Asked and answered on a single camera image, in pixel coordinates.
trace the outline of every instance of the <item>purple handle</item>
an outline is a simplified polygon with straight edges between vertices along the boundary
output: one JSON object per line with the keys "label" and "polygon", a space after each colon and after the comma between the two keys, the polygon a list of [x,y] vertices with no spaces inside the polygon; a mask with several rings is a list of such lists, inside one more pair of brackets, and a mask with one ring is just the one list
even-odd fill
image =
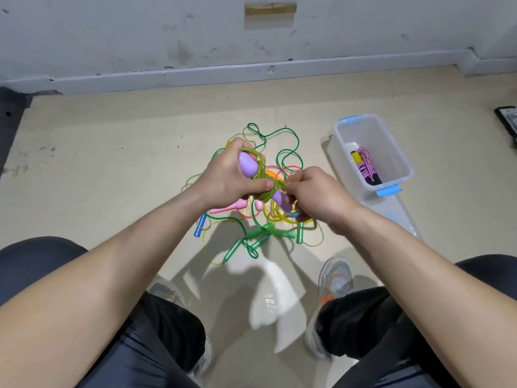
{"label": "purple handle", "polygon": [[[259,164],[251,156],[244,152],[239,154],[239,165],[242,174],[244,174],[246,178],[253,177],[257,171],[259,171]],[[271,199],[277,203],[280,208],[284,210],[284,212],[289,213],[293,210],[293,205],[289,204],[287,195],[282,193],[280,189],[277,189]]]}

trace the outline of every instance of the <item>person's left hand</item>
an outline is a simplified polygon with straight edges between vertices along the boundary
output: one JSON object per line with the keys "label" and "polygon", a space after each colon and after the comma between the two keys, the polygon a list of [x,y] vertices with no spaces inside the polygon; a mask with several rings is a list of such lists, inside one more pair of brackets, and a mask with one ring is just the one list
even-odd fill
{"label": "person's left hand", "polygon": [[203,174],[190,187],[203,195],[207,210],[228,207],[245,195],[261,193],[275,186],[272,179],[249,179],[242,174],[239,154],[243,147],[253,148],[240,137],[234,139],[210,161]]}

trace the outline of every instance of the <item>white sneaker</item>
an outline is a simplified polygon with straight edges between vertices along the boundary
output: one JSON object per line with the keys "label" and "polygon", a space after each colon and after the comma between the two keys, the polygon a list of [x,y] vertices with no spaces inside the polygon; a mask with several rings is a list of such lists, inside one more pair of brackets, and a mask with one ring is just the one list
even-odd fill
{"label": "white sneaker", "polygon": [[[178,287],[174,286],[169,280],[156,276],[152,280],[151,284],[147,286],[147,291],[152,295],[168,300],[169,302],[186,309],[183,294],[179,291]],[[205,340],[205,352],[196,362],[196,365],[194,365],[192,370],[187,374],[191,378],[199,377],[206,371],[206,369],[208,369],[213,360],[214,351],[212,349],[212,344],[207,337]]]}
{"label": "white sneaker", "polygon": [[316,320],[321,308],[328,301],[344,297],[354,287],[352,270],[343,257],[332,257],[323,266],[318,280],[318,305],[305,330],[305,345],[318,358],[331,360],[320,335],[316,332]]}

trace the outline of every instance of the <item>clear plastic container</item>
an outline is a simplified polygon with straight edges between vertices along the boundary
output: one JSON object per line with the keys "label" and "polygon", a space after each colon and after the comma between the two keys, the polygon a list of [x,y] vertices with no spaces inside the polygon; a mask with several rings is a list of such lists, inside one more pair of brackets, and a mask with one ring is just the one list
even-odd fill
{"label": "clear plastic container", "polygon": [[[368,184],[359,171],[351,155],[359,147],[370,152],[381,184]],[[338,120],[327,154],[341,183],[357,201],[421,238],[397,196],[401,191],[399,184],[414,175],[413,168],[379,117],[365,114]]]}

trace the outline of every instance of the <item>person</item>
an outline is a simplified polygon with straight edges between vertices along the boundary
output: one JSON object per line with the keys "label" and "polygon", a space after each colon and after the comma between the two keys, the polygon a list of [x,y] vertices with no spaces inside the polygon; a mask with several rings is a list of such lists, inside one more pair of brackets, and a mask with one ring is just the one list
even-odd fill
{"label": "person", "polygon": [[[188,373],[199,375],[212,358],[202,324],[166,281],[146,288],[203,212],[273,187],[242,175],[245,146],[235,139],[190,188],[90,251],[55,237],[0,251],[0,386],[196,387]],[[416,359],[431,358],[418,358],[428,346],[444,384],[515,385],[516,258],[490,255],[455,266],[358,204],[319,168],[292,175],[285,189],[300,220],[324,221],[348,238],[386,285],[351,292],[350,267],[329,259],[305,334],[316,355],[365,357],[404,311],[421,335]],[[426,386],[437,386],[434,378],[426,374]]]}

